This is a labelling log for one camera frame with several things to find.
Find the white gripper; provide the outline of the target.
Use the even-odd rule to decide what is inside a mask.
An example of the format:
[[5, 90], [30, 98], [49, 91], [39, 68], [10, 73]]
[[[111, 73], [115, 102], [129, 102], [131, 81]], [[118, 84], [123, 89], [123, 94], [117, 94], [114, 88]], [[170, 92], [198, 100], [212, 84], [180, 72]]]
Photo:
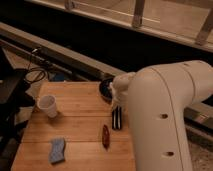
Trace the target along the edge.
[[112, 93], [112, 106], [114, 108], [116, 108], [117, 106], [124, 107], [126, 105], [127, 88], [128, 84], [124, 82], [110, 83], [110, 90]]

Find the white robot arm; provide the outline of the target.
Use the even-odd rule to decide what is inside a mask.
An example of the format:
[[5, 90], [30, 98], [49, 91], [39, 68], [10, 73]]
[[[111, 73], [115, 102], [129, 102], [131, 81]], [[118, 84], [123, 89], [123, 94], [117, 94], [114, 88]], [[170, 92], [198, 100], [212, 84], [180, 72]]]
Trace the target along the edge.
[[213, 95], [213, 66], [152, 65], [116, 76], [110, 88], [128, 114], [136, 171], [193, 171], [184, 109]]

